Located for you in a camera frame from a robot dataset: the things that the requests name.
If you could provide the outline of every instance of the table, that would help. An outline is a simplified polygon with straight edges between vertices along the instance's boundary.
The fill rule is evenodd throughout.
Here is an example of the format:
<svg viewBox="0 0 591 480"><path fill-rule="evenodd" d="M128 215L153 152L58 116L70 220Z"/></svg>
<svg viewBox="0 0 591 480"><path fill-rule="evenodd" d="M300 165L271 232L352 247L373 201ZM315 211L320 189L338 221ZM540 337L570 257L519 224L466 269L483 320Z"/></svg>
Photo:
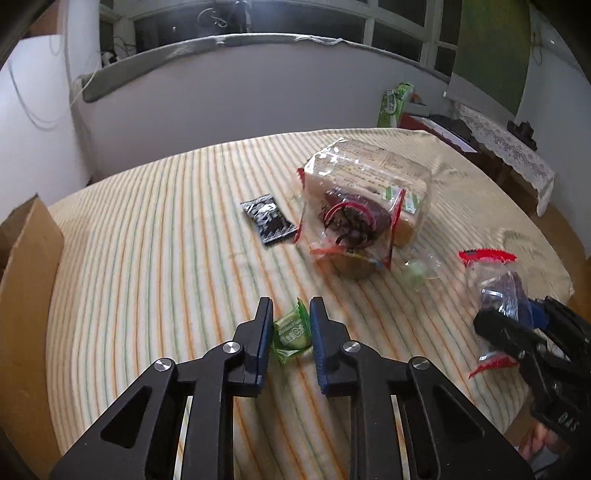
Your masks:
<svg viewBox="0 0 591 480"><path fill-rule="evenodd" d="M441 281L419 292L400 282L398 271L357 282L307 263L293 244L262 247L238 203L271 192L297 220L296 168L341 135L431 168L433 201L417 248L443 259ZM260 296L273 299L279 316L298 296L308 302L322 295L352 338L383 356L431 359L503 431L527 388L514 369L468 380L478 353L476 310L457 251L517 254L532 296L566 302L572 290L525 214L426 132L330 130L214 145L110 177L50 211L65 239L47 337L48 392L62 452L150 363L201 357L252 318ZM310 351L284 366L271 358L259 399L235 403L241 479L348 478L348 437L348 400L321 395Z"/></svg>
<svg viewBox="0 0 591 480"><path fill-rule="evenodd" d="M546 212L554 189L556 173L521 140L476 110L454 103L454 112L472 131L474 138L512 167L538 192L538 216Z"/></svg>

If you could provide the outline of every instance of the red-edged plastic package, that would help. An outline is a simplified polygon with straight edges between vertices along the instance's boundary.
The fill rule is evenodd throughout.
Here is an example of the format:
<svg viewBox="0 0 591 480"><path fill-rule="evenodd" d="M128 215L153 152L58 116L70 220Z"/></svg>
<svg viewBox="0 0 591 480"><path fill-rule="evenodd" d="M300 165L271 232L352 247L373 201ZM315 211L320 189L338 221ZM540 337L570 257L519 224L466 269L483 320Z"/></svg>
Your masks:
<svg viewBox="0 0 591 480"><path fill-rule="evenodd" d="M350 277L366 276L378 265L390 268L405 190L388 172L359 160L319 164L306 171L296 243Z"/></svg>
<svg viewBox="0 0 591 480"><path fill-rule="evenodd" d="M533 329L534 321L529 298L521 277L516 272L517 257L502 250L478 249L459 252L466 266L466 285L480 309L493 308ZM479 337L480 355L470 378L493 368L514 367L518 362L494 349Z"/></svg>

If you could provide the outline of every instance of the green candy wrapper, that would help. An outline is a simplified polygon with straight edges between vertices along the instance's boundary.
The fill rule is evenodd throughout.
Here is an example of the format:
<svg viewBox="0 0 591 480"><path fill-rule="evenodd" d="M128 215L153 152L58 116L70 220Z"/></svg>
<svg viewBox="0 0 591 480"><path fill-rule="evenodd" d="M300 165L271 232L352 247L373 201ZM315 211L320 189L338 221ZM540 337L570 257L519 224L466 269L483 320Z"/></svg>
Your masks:
<svg viewBox="0 0 591 480"><path fill-rule="evenodd" d="M292 311L273 320L271 346L284 364L291 356L307 350L311 344L310 316L304 302L297 299L297 305Z"/></svg>

